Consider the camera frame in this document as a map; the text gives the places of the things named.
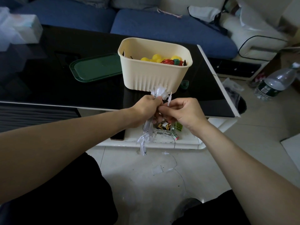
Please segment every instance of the black pants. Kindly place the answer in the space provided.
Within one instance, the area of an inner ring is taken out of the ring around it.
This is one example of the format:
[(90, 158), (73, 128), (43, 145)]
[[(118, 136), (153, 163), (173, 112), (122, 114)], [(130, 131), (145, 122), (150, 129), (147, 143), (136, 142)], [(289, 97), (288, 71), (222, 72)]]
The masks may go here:
[[(118, 212), (108, 182), (94, 158), (84, 153), (55, 177), (1, 207), (0, 225), (114, 224)], [(179, 224), (250, 224), (234, 193), (188, 209)]]

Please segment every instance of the person's left hand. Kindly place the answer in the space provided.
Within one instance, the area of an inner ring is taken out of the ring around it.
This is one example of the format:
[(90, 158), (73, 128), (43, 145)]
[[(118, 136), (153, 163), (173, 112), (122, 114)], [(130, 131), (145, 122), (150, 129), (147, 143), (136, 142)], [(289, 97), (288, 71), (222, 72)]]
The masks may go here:
[(130, 108), (133, 114), (133, 122), (130, 128), (144, 124), (152, 116), (158, 117), (157, 108), (163, 105), (161, 96), (155, 98), (153, 95), (144, 95), (133, 107)]

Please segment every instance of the bottle label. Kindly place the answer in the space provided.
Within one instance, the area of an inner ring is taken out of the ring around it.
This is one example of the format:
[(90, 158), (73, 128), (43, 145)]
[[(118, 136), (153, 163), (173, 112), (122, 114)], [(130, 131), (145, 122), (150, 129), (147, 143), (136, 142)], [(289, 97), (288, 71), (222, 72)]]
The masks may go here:
[(263, 93), (266, 94), (267, 96), (271, 96), (274, 97), (276, 95), (278, 95), (279, 90), (275, 90), (274, 88), (268, 86), (264, 81), (260, 83), (260, 85), (258, 85), (258, 89)]

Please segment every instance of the green object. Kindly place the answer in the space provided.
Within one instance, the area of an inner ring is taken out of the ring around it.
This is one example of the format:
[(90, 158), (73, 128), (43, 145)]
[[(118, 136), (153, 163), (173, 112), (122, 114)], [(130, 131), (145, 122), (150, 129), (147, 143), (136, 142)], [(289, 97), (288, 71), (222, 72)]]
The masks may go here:
[(179, 59), (174, 59), (174, 65), (179, 65), (180, 64), (180, 60)]
[(87, 83), (122, 74), (120, 56), (107, 54), (73, 61), (70, 64), (75, 79)]
[(175, 129), (178, 131), (178, 132), (181, 132), (182, 131), (182, 128), (183, 128), (183, 125), (181, 125), (178, 121), (175, 122)]
[(181, 83), (180, 83), (180, 87), (182, 89), (188, 89), (188, 85), (189, 85), (189, 81), (188, 80), (183, 80)]

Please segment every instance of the cream plastic basket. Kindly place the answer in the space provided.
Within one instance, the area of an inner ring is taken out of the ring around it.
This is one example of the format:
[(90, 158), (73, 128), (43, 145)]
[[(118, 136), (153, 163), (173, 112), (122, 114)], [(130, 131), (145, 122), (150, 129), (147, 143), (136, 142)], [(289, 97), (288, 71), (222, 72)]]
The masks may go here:
[[(133, 90), (150, 91), (161, 84), (167, 87), (168, 93), (175, 93), (188, 68), (193, 64), (190, 52), (184, 46), (140, 38), (124, 39), (118, 54), (121, 58), (124, 84)], [(187, 65), (176, 66), (140, 60), (143, 57), (150, 59), (154, 54), (168, 58), (177, 55), (186, 60)]]

